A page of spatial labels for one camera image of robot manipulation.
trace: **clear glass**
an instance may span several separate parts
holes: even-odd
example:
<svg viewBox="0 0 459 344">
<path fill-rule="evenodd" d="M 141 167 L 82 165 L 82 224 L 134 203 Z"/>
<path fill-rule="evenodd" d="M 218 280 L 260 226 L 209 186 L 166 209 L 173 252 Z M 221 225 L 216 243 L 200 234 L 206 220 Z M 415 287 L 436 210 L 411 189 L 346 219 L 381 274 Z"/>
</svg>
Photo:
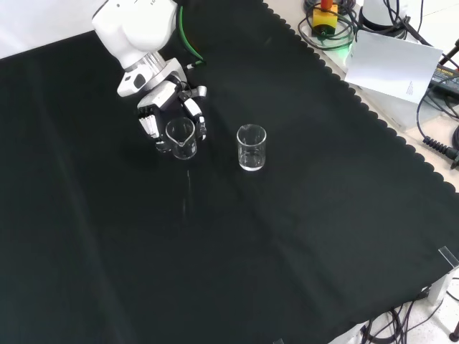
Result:
<svg viewBox="0 0 459 344">
<path fill-rule="evenodd" d="M 237 152 L 243 169 L 260 170 L 266 161 L 266 130 L 256 124 L 246 124 L 239 128 Z"/>
<path fill-rule="evenodd" d="M 189 118 L 176 118 L 166 126 L 166 135 L 171 140 L 172 154 L 180 160 L 188 160 L 197 152 L 194 123 Z"/>
</svg>

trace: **electronic device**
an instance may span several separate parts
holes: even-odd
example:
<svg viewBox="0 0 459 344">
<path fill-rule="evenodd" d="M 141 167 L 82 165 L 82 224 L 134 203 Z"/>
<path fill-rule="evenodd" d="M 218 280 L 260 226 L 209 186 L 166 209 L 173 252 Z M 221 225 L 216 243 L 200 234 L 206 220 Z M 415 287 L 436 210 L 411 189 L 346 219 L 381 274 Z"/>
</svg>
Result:
<svg viewBox="0 0 459 344">
<path fill-rule="evenodd" d="M 158 53 L 175 30 L 176 13 L 172 0 L 107 0 L 93 16 L 100 41 L 125 70 L 118 94 L 147 92 L 137 106 L 138 119 L 161 152 L 170 150 L 161 112 L 175 100 L 193 120 L 199 139 L 207 133 L 202 111 L 193 100 L 205 97 L 206 87 L 192 90 L 179 61 L 165 61 Z"/>
<path fill-rule="evenodd" d="M 321 0 L 321 9 L 326 9 L 338 13 L 338 5 L 334 4 L 333 0 Z M 337 24 L 338 17 L 335 14 L 321 11 L 317 8 L 313 9 L 313 36 L 320 36 L 322 34 L 334 34 Z"/>
<path fill-rule="evenodd" d="M 443 82 L 443 80 L 454 76 L 458 78 Z M 435 93 L 447 95 L 459 101 L 459 72 L 457 70 L 452 70 L 439 64 L 430 82 L 430 87 L 434 85 L 436 85 Z"/>
</svg>

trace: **green cable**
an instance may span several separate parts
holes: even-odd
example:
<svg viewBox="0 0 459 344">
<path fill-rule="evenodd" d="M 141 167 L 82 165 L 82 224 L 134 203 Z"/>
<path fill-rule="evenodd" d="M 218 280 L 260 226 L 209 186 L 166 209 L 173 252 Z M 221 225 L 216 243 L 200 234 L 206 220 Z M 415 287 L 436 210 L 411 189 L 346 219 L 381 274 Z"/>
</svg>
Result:
<svg viewBox="0 0 459 344">
<path fill-rule="evenodd" d="M 194 56 L 196 56 L 198 59 L 201 60 L 201 61 L 198 61 L 198 62 L 203 63 L 204 62 L 204 58 L 191 46 L 191 44 L 188 42 L 188 39 L 185 36 L 183 19 L 184 19 L 184 7 L 180 6 L 180 10 L 179 10 L 179 31 L 180 31 L 181 39 L 184 41 L 186 48 Z"/>
</svg>

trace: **white wall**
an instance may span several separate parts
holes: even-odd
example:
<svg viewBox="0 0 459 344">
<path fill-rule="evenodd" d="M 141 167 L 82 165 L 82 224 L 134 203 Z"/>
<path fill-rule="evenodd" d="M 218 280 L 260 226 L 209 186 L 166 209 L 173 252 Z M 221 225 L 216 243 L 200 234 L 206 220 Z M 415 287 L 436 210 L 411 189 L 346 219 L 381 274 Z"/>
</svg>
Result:
<svg viewBox="0 0 459 344">
<path fill-rule="evenodd" d="M 0 0 L 0 59 L 93 29 L 105 0 Z"/>
</svg>

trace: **cable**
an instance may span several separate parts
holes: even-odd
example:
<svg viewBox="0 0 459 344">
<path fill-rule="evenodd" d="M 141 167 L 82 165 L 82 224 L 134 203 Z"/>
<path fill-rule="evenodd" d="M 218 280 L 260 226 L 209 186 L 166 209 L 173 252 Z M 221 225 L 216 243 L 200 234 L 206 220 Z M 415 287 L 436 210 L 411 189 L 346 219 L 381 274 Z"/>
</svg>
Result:
<svg viewBox="0 0 459 344">
<path fill-rule="evenodd" d="M 301 38 L 303 38 L 309 45 L 311 45 L 312 47 L 314 47 L 316 49 L 323 50 L 323 51 L 340 49 L 340 48 L 343 48 L 343 47 L 348 47 L 349 45 L 351 45 L 352 41 L 354 40 L 354 35 L 353 35 L 354 34 L 354 25 L 344 15 L 348 11 L 348 7 L 347 6 L 351 6 L 352 8 L 355 6 L 355 0 L 341 0 L 341 3 L 335 3 L 334 2 L 334 4 L 338 5 L 338 12 L 334 12 L 334 11 L 331 11 L 329 9 L 322 9 L 320 7 L 320 4 L 316 4 L 313 0 L 305 0 L 305 2 L 304 2 L 304 9 L 305 9 L 305 12 L 306 12 L 306 17 L 305 17 L 305 19 L 300 21 L 300 23 L 298 24 L 298 32 L 300 33 Z M 314 9 L 320 9 L 323 12 L 334 14 L 335 16 L 338 17 L 338 22 L 345 23 L 346 27 L 344 29 L 342 29 L 340 32 L 335 33 L 335 34 L 325 34 L 324 32 L 320 32 L 320 31 L 316 30 L 316 28 L 313 27 L 312 23 L 309 20 Z M 318 39 L 320 41 L 324 41 L 326 39 L 335 40 L 335 41 L 342 40 L 342 39 L 348 39 L 348 38 L 349 39 L 344 44 L 337 44 L 337 45 L 332 46 L 332 47 L 324 47 L 324 46 L 321 47 L 321 46 L 317 45 L 312 39 L 307 37 L 301 31 L 301 24 L 304 23 L 304 22 L 308 23 L 308 26 L 311 28 L 311 32 L 313 32 L 313 33 L 315 33 L 315 34 L 317 34 L 319 36 Z M 346 31 L 349 31 L 349 32 L 346 35 L 340 37 L 340 35 L 343 34 Z"/>
<path fill-rule="evenodd" d="M 371 335 L 372 325 L 376 319 L 371 319 L 369 321 L 368 327 L 364 327 L 362 333 L 362 342 L 365 343 L 369 341 L 370 343 L 375 344 L 390 344 L 397 341 L 399 334 L 402 332 L 402 325 L 400 323 L 400 312 L 402 311 L 403 305 L 400 307 L 398 312 L 395 312 L 395 309 L 392 308 L 389 312 L 392 314 L 392 321 L 389 322 L 386 326 L 384 326 L 381 330 L 379 330 L 376 334 Z M 394 324 L 394 335 L 388 338 L 378 338 L 378 334 L 388 328 L 390 325 Z"/>
<path fill-rule="evenodd" d="M 390 3 L 386 0 L 383 0 L 384 4 L 386 5 L 386 7 L 388 8 L 389 12 L 390 13 L 395 13 L 395 19 L 399 19 L 400 20 L 400 23 L 406 28 L 406 30 L 415 38 L 417 39 L 419 42 L 421 42 L 423 45 L 428 45 L 429 47 L 432 47 L 432 45 L 426 41 L 420 34 L 419 32 L 416 31 L 416 29 L 414 27 L 412 27 L 410 24 L 408 23 L 405 23 L 404 20 L 402 18 L 400 18 L 400 15 L 394 11 L 391 6 L 390 6 Z M 451 62 L 453 65 L 455 65 L 456 68 L 459 69 L 459 64 L 457 64 L 456 62 L 454 62 L 449 56 L 447 56 L 446 54 L 443 54 L 442 53 L 442 56 L 449 62 Z"/>
<path fill-rule="evenodd" d="M 431 148 L 434 148 L 437 152 L 439 153 L 442 153 L 444 156 L 447 156 L 449 159 L 453 160 L 453 163 L 451 164 L 451 169 L 453 170 L 454 168 L 458 167 L 459 165 L 459 150 L 457 148 L 452 148 L 452 147 L 448 147 L 446 145 L 443 145 L 442 143 L 440 142 L 437 142 L 435 140 L 433 140 L 432 138 L 426 136 L 424 134 L 424 132 L 422 131 L 422 128 L 421 128 L 421 125 L 419 123 L 419 111 L 420 111 L 420 108 L 421 108 L 421 104 L 422 102 L 424 101 L 424 99 L 433 91 L 435 90 L 435 88 L 437 88 L 437 86 L 441 83 L 444 83 L 444 82 L 448 82 L 450 80 L 453 80 L 453 79 L 456 79 L 458 78 L 459 76 L 452 76 L 452 77 L 447 77 L 446 79 L 444 80 L 441 80 L 439 83 L 437 83 L 436 85 L 433 85 L 433 87 L 431 87 L 423 96 L 422 96 L 422 99 L 419 103 L 419 105 L 417 106 L 417 110 L 416 110 L 416 125 L 417 125 L 417 129 L 419 130 L 419 132 L 421 133 L 422 137 L 424 138 L 424 140 L 422 141 L 423 143 L 425 143 L 426 145 L 430 146 Z"/>
<path fill-rule="evenodd" d="M 432 102 L 433 102 L 433 99 L 432 97 L 430 97 L 430 95 L 427 96 L 427 98 L 429 98 Z M 438 106 L 436 106 L 435 104 L 431 104 L 430 102 L 426 101 L 426 99 L 424 99 L 424 102 L 428 105 L 430 105 L 432 108 L 436 109 L 437 111 L 442 111 L 442 109 L 440 109 Z"/>
<path fill-rule="evenodd" d="M 422 26 L 422 18 L 424 17 L 424 0 L 421 0 L 421 20 L 419 23 L 419 27 L 417 28 L 417 33 L 421 31 L 421 26 Z"/>
<path fill-rule="evenodd" d="M 432 312 L 431 315 L 429 315 L 429 317 L 428 317 L 426 320 L 424 320 L 423 322 L 420 322 L 420 323 L 417 324 L 416 326 L 413 326 L 412 328 L 410 328 L 410 329 L 407 331 L 407 333 L 408 333 L 409 331 L 411 331 L 411 330 L 414 330 L 414 329 L 417 328 L 418 326 L 421 326 L 421 325 L 425 324 L 427 321 L 429 321 L 430 318 L 433 317 L 433 315 L 440 309 L 440 307 L 442 306 L 442 304 L 443 304 L 443 301 L 440 302 L 440 304 L 438 305 L 438 307 L 435 308 L 435 310 Z"/>
<path fill-rule="evenodd" d="M 454 300 L 456 300 L 456 301 L 458 301 L 458 302 L 459 302 L 459 299 L 458 299 L 458 298 L 456 298 L 456 297 L 454 297 L 454 296 L 452 296 L 452 295 L 450 294 L 450 292 L 446 292 L 446 293 L 447 293 L 447 294 L 448 294 L 448 295 L 449 295 L 449 296 L 450 296 L 452 299 L 454 299 Z"/>
<path fill-rule="evenodd" d="M 459 115 L 454 111 L 454 109 L 448 105 L 449 104 L 449 100 L 447 98 L 444 99 L 445 101 L 445 104 L 450 108 L 450 110 L 453 111 L 453 113 L 449 113 L 442 105 L 438 104 L 438 102 L 433 99 L 432 97 L 430 97 L 430 95 L 427 95 L 427 98 L 430 99 L 431 102 L 433 102 L 435 104 L 436 107 L 434 107 L 432 104 L 430 104 L 429 102 L 426 102 L 424 100 L 424 102 L 426 102 L 427 104 L 429 104 L 430 106 L 432 106 L 433 108 L 435 108 L 436 110 L 439 110 L 439 111 L 442 111 L 444 112 L 445 114 L 447 114 L 448 116 L 450 116 L 453 120 L 459 120 Z"/>
<path fill-rule="evenodd" d="M 457 118 L 459 119 L 459 115 L 458 113 L 453 109 L 453 106 L 451 105 L 450 103 L 450 100 L 448 99 L 448 96 L 445 97 L 445 104 L 446 106 L 448 106 L 448 108 L 451 110 L 451 112 L 453 113 L 452 115 L 451 114 L 448 114 L 450 115 L 450 117 L 454 117 L 454 118 Z"/>
<path fill-rule="evenodd" d="M 459 150 L 459 126 L 454 130 L 453 133 L 453 147 Z"/>
<path fill-rule="evenodd" d="M 452 296 L 452 295 L 450 294 L 450 292 L 446 292 L 446 293 L 447 293 L 447 294 L 448 294 L 448 295 L 449 295 L 449 296 L 450 296 L 452 299 L 454 299 L 454 300 L 456 300 L 456 301 L 458 301 L 458 302 L 459 302 L 459 299 L 458 299 L 458 298 L 456 298 L 456 297 L 454 297 L 454 296 Z"/>
<path fill-rule="evenodd" d="M 199 61 L 195 65 L 200 65 L 205 63 L 204 58 L 193 48 L 193 46 L 188 42 L 184 31 L 184 7 L 180 6 L 178 9 L 178 15 L 176 14 L 177 27 L 179 28 L 179 34 L 181 41 L 184 43 L 186 50 L 188 50 L 192 55 L 194 55 Z"/>
</svg>

